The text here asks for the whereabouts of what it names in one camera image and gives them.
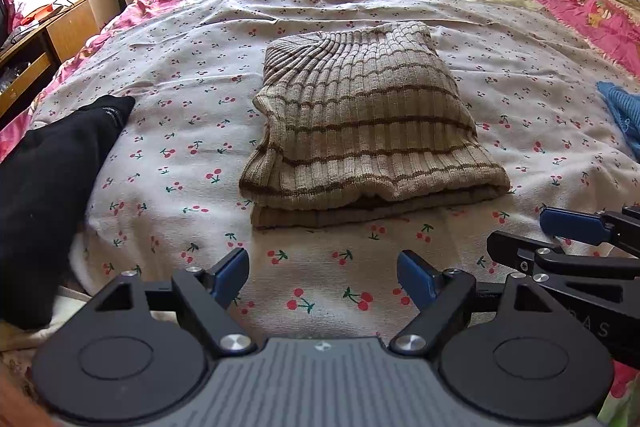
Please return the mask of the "blue knit sweater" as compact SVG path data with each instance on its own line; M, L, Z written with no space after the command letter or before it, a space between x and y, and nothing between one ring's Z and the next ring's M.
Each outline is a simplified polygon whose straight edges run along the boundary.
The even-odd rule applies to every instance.
M631 94L612 82L599 81L597 89L603 96L615 124L623 132L625 141L639 157L640 146L640 101L638 94Z

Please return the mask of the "wooden side cabinet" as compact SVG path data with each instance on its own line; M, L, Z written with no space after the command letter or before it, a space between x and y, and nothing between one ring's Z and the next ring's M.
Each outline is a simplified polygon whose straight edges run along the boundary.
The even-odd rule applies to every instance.
M22 113L53 79L58 68L74 57L99 32L90 0L55 9L42 24L1 52L1 128Z

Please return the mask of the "beige striped knit sweater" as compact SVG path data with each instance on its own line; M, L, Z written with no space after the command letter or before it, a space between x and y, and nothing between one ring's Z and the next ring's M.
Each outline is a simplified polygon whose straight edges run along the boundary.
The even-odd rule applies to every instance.
M380 220L510 190L421 22L274 40L254 105L265 129L239 189L258 229Z

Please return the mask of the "black garment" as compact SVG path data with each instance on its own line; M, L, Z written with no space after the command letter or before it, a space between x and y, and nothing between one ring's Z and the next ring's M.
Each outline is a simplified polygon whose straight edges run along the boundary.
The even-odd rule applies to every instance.
M133 109L131 96L103 95L30 130L2 161L2 321L26 331L50 323L96 178Z

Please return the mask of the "cherry print bed sheet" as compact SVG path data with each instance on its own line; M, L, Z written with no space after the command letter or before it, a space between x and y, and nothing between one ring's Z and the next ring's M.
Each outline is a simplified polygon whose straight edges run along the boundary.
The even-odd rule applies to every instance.
M235 247L233 312L267 335L394 335L411 249L503 277L503 230L617 210L639 166L600 97L620 72L547 14L468 0L189 0L119 30L38 110L136 101L70 253L95 293Z

